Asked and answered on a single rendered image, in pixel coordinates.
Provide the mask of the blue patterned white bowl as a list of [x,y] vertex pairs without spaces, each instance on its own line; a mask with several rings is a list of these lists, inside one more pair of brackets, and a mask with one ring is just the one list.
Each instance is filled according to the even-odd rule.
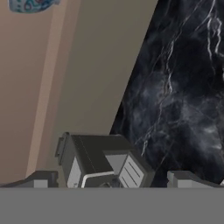
[[8,0],[10,11],[24,14],[39,13],[59,4],[60,0]]

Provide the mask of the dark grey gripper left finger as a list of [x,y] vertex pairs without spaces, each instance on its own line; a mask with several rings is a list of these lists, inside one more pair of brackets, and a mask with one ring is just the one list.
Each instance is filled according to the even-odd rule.
[[56,171],[35,171],[27,178],[8,184],[2,184],[0,187],[23,187],[23,188],[57,188],[59,174]]

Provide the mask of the dark grey coffee machine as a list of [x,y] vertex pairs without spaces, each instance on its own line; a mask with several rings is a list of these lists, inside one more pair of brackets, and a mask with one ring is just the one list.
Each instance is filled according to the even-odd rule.
[[141,188],[151,186],[155,172],[121,135],[64,133],[55,157],[66,186]]

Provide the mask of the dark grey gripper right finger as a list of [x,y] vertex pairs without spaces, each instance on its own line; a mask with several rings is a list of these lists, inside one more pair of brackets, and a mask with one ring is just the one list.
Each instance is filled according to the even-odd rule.
[[203,180],[190,171],[168,171],[167,187],[171,188],[224,188],[224,182],[215,184]]

